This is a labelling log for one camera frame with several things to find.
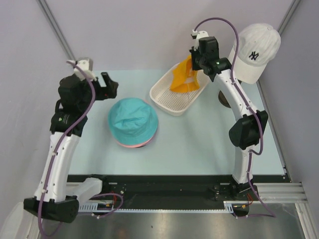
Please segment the teal hat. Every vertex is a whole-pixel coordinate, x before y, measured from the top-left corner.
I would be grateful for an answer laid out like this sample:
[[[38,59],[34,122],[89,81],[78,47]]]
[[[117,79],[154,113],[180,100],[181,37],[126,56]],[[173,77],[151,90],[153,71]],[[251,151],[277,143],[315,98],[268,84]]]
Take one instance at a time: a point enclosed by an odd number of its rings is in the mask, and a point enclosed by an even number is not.
[[[134,145],[147,141],[159,126],[154,108],[140,98],[117,101],[108,112],[108,125],[114,139]]]

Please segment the orange hat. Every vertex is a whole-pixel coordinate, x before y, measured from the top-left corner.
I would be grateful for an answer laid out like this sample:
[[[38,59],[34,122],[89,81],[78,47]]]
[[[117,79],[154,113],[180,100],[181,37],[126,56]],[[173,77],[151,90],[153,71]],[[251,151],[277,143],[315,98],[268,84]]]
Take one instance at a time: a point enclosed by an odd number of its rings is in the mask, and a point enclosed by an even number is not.
[[[197,80],[197,71],[192,69],[192,58],[189,55],[180,62],[173,72],[170,90],[175,93],[189,93],[200,88]]]

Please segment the white hat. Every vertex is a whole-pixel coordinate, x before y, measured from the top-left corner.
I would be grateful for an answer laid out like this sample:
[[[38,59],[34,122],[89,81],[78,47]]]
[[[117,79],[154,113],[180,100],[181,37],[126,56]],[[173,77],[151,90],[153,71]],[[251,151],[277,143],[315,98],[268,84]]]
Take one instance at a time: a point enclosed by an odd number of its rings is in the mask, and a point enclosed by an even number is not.
[[[237,55],[236,42],[228,56],[233,62],[236,57],[235,77],[244,83],[256,83],[267,64],[273,60],[280,48],[279,33],[267,23],[256,23],[244,28],[239,34],[239,49]]]

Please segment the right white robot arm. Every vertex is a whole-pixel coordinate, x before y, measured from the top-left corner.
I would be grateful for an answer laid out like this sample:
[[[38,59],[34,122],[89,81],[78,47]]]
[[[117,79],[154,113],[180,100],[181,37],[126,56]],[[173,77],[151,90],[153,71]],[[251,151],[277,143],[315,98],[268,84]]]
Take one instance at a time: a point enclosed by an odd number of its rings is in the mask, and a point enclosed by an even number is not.
[[[235,166],[230,195],[241,200],[252,188],[252,156],[260,155],[264,148],[264,131],[268,121],[266,111],[258,110],[235,78],[233,66],[227,58],[219,57],[219,45],[215,37],[194,37],[191,48],[193,70],[202,70],[212,82],[216,82],[229,103],[236,123],[229,130],[229,138],[235,146]]]

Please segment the pink bucket hat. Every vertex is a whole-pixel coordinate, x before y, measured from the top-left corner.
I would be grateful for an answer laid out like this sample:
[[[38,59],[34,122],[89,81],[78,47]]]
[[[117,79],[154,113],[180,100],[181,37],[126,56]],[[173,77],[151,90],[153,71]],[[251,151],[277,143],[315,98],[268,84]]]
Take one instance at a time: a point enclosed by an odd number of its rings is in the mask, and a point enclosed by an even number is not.
[[[156,129],[155,133],[153,134],[153,136],[152,136],[150,139],[148,139],[147,141],[145,141],[145,142],[143,142],[143,143],[134,144],[134,145],[126,145],[126,144],[122,144],[122,143],[120,143],[120,142],[118,142],[118,141],[116,141],[116,143],[117,143],[118,145],[122,146],[122,147],[125,147],[125,148],[135,148],[135,147],[137,147],[137,146],[141,146],[141,145],[144,145],[144,144],[147,144],[147,145],[148,145],[148,144],[151,143],[151,142],[153,141],[153,139],[156,137],[157,132],[158,132],[158,129],[159,129],[159,128]]]

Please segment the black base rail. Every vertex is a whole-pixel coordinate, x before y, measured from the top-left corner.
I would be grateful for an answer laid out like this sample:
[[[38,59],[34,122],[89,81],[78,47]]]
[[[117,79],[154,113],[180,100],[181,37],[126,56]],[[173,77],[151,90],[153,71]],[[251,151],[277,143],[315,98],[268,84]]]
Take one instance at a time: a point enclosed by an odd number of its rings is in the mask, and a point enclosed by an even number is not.
[[[216,210],[225,201],[250,204],[254,191],[237,187],[231,175],[103,175],[102,193],[117,193],[122,209]]]

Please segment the aluminium frame rail right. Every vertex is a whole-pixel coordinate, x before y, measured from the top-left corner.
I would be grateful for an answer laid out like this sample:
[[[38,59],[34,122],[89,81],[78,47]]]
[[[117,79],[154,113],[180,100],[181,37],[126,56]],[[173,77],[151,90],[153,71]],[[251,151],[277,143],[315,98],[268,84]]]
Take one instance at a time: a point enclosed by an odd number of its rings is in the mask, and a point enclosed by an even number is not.
[[[306,203],[301,183],[256,183],[259,197],[265,203]]]

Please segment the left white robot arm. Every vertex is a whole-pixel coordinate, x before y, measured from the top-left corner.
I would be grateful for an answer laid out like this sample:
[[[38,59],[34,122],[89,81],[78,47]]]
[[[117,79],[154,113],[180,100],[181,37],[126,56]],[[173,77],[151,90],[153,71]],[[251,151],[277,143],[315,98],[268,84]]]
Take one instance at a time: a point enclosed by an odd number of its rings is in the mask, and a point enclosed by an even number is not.
[[[111,186],[105,175],[86,176],[73,191],[67,192],[66,183],[75,148],[81,138],[88,120],[87,108],[95,100],[114,99],[119,84],[107,72],[101,76],[105,82],[102,87],[98,81],[89,85],[75,74],[59,82],[59,100],[56,102],[50,125],[50,147],[45,169],[38,188],[31,198],[26,198],[23,207],[29,213],[63,223],[71,223],[78,215],[79,207],[97,196],[105,199]]]

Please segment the white plastic basket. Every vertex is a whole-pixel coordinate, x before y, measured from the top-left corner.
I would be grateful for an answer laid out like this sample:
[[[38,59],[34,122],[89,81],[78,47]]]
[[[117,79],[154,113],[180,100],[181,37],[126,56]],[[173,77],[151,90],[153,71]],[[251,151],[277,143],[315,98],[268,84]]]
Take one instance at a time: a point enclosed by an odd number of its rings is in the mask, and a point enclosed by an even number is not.
[[[197,81],[200,88],[187,93],[176,93],[170,90],[173,80],[173,65],[150,89],[151,100],[164,112],[172,116],[180,116],[195,102],[210,82],[210,78],[202,70],[198,71]]]

